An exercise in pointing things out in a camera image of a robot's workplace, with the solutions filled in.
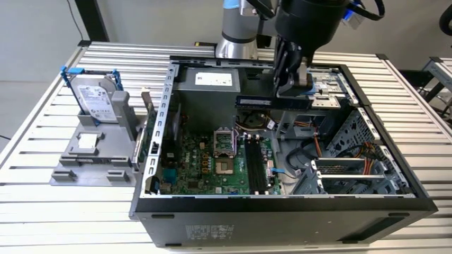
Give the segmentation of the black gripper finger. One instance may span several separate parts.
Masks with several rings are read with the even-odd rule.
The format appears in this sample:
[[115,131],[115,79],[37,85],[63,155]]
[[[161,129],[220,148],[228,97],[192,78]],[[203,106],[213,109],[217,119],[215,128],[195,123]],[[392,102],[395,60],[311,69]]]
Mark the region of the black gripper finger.
[[276,97],[297,97],[312,90],[312,75],[301,47],[277,36],[275,47],[273,84]]

